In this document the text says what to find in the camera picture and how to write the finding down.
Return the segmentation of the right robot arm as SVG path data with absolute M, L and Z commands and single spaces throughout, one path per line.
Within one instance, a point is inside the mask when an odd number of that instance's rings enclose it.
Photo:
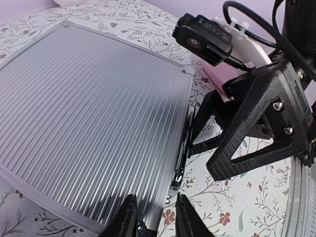
M 311 166 L 316 156 L 316 107 L 308 104 L 305 90 L 316 79 L 315 1 L 286 1 L 282 31 L 276 22 L 268 23 L 236 1 L 223 4 L 228 23 L 230 7 L 266 30 L 276 40 L 276 49 L 271 63 L 223 84 L 228 102 L 216 91 L 205 96 L 192 137 L 197 137 L 211 116 L 223 132 L 191 146 L 190 153 L 215 149 L 206 167 L 216 181 L 291 156 Z

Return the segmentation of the aluminium poker case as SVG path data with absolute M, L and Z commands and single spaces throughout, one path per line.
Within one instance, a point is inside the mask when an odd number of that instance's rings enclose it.
M 125 197 L 156 231 L 181 185 L 195 71 L 62 21 L 0 68 L 0 175 L 94 234 Z

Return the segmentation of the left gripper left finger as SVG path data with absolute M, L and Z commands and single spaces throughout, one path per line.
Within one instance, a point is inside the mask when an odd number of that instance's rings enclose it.
M 99 237 L 135 237 L 136 225 L 137 198 L 129 194 Z

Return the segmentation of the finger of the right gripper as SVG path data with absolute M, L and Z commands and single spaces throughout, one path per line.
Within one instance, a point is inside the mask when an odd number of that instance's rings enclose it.
M 195 145 L 193 142 L 201 133 L 211 116 L 215 116 L 215 121 L 221 127 L 224 127 L 223 129 L 225 130 L 227 127 L 227 123 L 225 122 L 226 119 L 224 118 L 225 110 L 226 105 L 217 90 L 211 91 L 205 95 L 192 123 L 192 144 L 190 145 L 189 156 L 200 154 L 219 146 L 219 143 L 222 140 L 222 135 L 215 136 Z

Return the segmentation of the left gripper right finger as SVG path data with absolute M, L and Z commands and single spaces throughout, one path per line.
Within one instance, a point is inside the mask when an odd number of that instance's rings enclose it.
M 175 234 L 177 237 L 214 237 L 187 196 L 180 193 L 176 200 Z

